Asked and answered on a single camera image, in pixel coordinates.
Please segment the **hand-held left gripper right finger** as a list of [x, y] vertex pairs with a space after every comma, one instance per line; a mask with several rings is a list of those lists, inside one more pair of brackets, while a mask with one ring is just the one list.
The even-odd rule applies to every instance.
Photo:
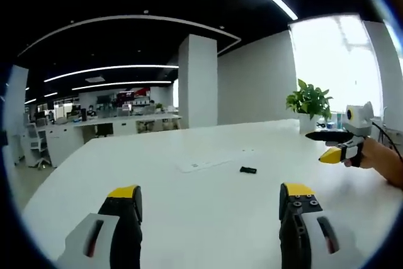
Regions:
[[339, 224], [309, 187], [282, 183], [279, 196], [282, 268], [342, 268]]

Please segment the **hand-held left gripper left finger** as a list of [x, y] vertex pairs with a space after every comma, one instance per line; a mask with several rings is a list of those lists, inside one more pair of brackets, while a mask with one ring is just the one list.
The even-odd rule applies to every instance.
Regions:
[[113, 190], [66, 237], [57, 268], [140, 268], [141, 223], [141, 187]]

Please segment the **person's right hand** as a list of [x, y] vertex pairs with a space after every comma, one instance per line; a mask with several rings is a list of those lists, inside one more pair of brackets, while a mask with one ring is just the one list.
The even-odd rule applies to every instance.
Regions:
[[394, 159], [395, 152], [393, 150], [372, 138], [367, 138], [363, 142], [359, 167], [363, 169], [372, 168], [385, 176]]

